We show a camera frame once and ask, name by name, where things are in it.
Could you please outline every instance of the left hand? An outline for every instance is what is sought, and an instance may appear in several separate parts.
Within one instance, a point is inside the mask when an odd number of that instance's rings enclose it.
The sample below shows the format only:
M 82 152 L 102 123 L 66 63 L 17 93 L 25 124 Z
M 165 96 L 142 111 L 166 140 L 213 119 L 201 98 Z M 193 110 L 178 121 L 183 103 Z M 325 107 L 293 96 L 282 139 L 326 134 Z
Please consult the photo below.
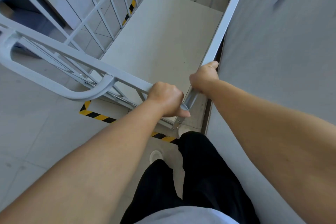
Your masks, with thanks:
M 175 85 L 157 82 L 149 90 L 146 101 L 154 101 L 162 108 L 163 117 L 190 117 L 190 112 L 180 108 L 184 94 Z

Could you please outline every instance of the right hand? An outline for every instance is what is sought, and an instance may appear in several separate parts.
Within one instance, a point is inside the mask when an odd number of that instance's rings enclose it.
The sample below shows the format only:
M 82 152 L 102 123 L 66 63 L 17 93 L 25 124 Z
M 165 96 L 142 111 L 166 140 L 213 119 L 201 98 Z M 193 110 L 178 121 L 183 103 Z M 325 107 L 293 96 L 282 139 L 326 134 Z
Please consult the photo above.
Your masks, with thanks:
M 219 80 L 216 68 L 218 67 L 217 61 L 199 67 L 196 73 L 191 74 L 189 77 L 191 86 L 201 93 L 207 94 L 207 86 L 210 82 Z

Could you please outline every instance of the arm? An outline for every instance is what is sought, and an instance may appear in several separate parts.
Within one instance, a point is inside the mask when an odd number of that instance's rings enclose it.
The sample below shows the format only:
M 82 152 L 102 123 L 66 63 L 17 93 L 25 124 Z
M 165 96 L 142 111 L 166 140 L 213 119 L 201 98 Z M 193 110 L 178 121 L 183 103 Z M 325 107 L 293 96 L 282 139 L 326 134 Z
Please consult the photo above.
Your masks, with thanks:
M 267 180 L 307 223 L 336 223 L 336 126 L 218 79 L 218 62 L 190 76 Z
M 65 156 L 0 213 L 0 223 L 107 223 L 162 116 L 190 116 L 183 93 L 154 84 L 145 102 Z

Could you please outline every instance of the black pants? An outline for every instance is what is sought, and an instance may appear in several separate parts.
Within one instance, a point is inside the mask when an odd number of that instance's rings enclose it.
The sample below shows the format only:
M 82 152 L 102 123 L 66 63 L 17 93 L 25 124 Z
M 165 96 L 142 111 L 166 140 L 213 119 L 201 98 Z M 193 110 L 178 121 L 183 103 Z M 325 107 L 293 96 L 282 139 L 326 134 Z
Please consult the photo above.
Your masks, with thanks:
M 183 200 L 175 191 L 173 170 L 158 159 L 145 171 L 120 224 L 133 224 L 157 211 L 178 206 L 212 208 L 240 224 L 259 223 L 240 182 L 208 138 L 184 133 L 178 149 L 185 171 Z

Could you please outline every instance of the finger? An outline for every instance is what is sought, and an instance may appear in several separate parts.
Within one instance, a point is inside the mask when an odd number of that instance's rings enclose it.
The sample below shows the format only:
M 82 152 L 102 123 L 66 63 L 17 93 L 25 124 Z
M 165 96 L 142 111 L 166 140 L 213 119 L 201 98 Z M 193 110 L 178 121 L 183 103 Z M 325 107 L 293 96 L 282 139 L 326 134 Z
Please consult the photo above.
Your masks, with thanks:
M 207 64 L 207 66 L 211 66 L 216 69 L 218 67 L 218 61 L 211 61 Z
M 180 108 L 180 109 L 177 111 L 176 116 L 179 116 L 179 117 L 190 117 L 190 112 L 187 111 L 187 110 L 183 110 L 183 109 Z

